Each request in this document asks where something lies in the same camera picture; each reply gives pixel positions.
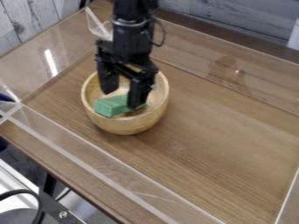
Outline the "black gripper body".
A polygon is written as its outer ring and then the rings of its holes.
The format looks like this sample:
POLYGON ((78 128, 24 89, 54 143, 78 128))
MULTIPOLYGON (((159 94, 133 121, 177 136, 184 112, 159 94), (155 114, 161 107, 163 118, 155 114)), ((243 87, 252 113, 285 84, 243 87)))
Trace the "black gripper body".
POLYGON ((155 78, 157 66, 149 59, 155 45, 155 23, 151 17, 135 20, 124 20, 120 17, 112 19, 113 40, 97 41, 96 62, 106 62, 113 65, 119 76, 133 78, 155 78))

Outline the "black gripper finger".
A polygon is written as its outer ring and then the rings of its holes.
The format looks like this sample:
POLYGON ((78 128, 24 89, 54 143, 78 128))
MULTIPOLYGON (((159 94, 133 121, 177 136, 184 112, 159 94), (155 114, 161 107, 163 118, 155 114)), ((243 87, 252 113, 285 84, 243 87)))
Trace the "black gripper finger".
POLYGON ((102 93, 108 95, 114 92, 119 88, 119 74, 110 63, 97 62, 97 77, 102 93))
POLYGON ((147 97, 152 91, 155 79, 137 79, 133 78, 129 82, 129 90, 127 95, 127 106, 136 109, 140 105, 145 104, 147 97))

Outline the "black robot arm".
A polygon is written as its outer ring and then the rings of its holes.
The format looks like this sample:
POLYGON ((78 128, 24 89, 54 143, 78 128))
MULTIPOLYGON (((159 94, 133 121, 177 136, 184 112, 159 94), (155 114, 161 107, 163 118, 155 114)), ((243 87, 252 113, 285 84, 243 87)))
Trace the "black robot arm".
POLYGON ((136 109, 145 104, 159 68, 151 61, 155 35, 152 11, 157 0, 113 0, 110 40, 98 40, 96 62, 102 93, 119 88, 119 76, 129 79, 125 105, 136 109))

